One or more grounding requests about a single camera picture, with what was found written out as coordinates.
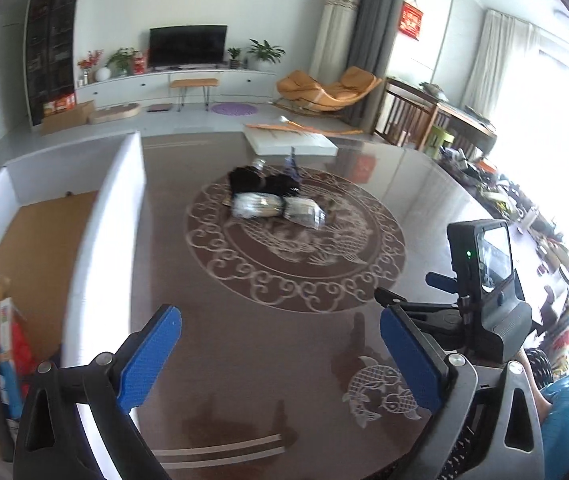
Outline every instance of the television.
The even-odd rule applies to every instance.
[[[210,64],[224,60],[226,25],[185,25],[149,31],[150,67]]]

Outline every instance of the purple round rug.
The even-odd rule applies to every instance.
[[[211,111],[220,115],[253,115],[258,113],[258,109],[253,105],[246,105],[244,103],[220,103],[213,105]]]

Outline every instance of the display screen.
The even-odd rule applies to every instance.
[[[506,226],[479,234],[478,262],[482,290],[491,292],[513,273]]]
[[[220,63],[226,38],[226,25],[152,28],[149,66]]]

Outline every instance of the dark display cabinet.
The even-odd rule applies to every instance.
[[[76,0],[30,0],[26,18],[24,69],[31,124],[43,105],[74,92],[73,23]]]

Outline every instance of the flower pot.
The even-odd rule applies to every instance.
[[[111,77],[111,70],[109,70],[106,66],[103,66],[101,69],[96,71],[96,81],[103,82],[106,81]]]
[[[253,68],[258,72],[273,72],[274,64],[269,60],[256,59],[253,62]]]

